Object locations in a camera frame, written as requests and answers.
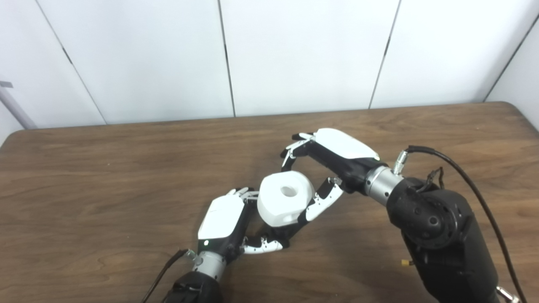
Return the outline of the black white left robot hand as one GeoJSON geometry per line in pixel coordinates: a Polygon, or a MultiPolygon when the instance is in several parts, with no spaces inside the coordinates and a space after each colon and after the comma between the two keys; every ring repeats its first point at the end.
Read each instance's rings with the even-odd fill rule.
{"type": "Polygon", "coordinates": [[[257,212],[259,192],[244,187],[215,198],[197,233],[197,253],[213,253],[225,264],[243,254],[263,254],[282,250],[283,245],[269,236],[246,235],[251,217],[257,212]]]}

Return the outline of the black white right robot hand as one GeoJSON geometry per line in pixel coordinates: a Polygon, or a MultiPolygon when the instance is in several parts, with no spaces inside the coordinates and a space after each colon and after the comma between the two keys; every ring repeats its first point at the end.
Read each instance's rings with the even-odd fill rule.
{"type": "Polygon", "coordinates": [[[327,177],[314,192],[306,209],[298,216],[299,226],[313,221],[343,192],[366,196],[369,175],[386,166],[373,149],[337,129],[321,128],[315,133],[298,133],[291,138],[295,142],[280,154],[282,171],[291,171],[299,157],[311,157],[335,175],[327,177]]]}

